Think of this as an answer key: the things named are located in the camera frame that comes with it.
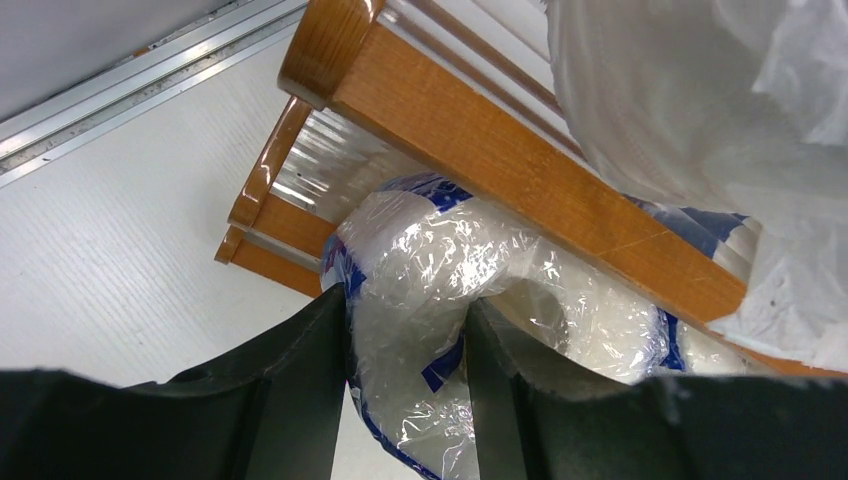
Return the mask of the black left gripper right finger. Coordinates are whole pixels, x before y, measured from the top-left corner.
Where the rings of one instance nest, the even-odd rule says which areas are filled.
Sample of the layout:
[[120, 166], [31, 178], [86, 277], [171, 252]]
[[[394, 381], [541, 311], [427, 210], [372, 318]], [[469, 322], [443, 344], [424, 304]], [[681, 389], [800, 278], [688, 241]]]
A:
[[474, 302], [465, 351], [484, 479], [843, 479], [847, 382], [658, 376], [627, 385]]

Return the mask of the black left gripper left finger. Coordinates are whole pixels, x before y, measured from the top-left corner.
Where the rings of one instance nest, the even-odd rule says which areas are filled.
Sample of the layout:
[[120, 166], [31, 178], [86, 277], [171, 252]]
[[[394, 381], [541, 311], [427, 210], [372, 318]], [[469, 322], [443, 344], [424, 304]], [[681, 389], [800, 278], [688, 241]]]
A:
[[345, 387], [345, 296], [165, 383], [1, 375], [5, 479], [327, 479]]

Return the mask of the blue toilet roll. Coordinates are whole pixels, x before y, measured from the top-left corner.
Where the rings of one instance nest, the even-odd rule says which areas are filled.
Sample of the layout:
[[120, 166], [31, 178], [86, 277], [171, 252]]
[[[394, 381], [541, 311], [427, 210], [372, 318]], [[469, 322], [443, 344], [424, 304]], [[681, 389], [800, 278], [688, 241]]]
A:
[[349, 388], [383, 448], [426, 479], [476, 479], [464, 367], [470, 305], [497, 296], [518, 325], [615, 381], [739, 375], [751, 364], [447, 178], [402, 176], [328, 239], [324, 287], [342, 285]]

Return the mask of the white toilet paper roll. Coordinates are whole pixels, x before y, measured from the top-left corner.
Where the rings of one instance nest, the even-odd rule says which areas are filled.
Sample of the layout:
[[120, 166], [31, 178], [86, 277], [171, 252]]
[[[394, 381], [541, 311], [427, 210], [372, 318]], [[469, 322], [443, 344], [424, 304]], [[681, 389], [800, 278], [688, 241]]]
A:
[[588, 163], [651, 202], [758, 221], [711, 328], [847, 368], [847, 5], [551, 1], [555, 94]]

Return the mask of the orange wooden tiered shelf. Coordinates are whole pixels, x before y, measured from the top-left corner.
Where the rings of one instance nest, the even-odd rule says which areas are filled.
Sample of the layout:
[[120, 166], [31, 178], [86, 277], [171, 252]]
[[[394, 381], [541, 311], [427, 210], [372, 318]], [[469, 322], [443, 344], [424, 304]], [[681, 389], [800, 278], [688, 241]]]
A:
[[215, 258], [315, 297], [333, 221], [273, 192], [314, 178], [340, 208], [420, 164], [496, 202], [692, 326], [785, 374], [845, 374], [769, 356], [711, 323], [736, 311], [762, 228], [751, 217], [625, 194], [588, 163], [558, 103], [551, 1], [310, 1], [277, 84], [289, 101], [230, 211]]

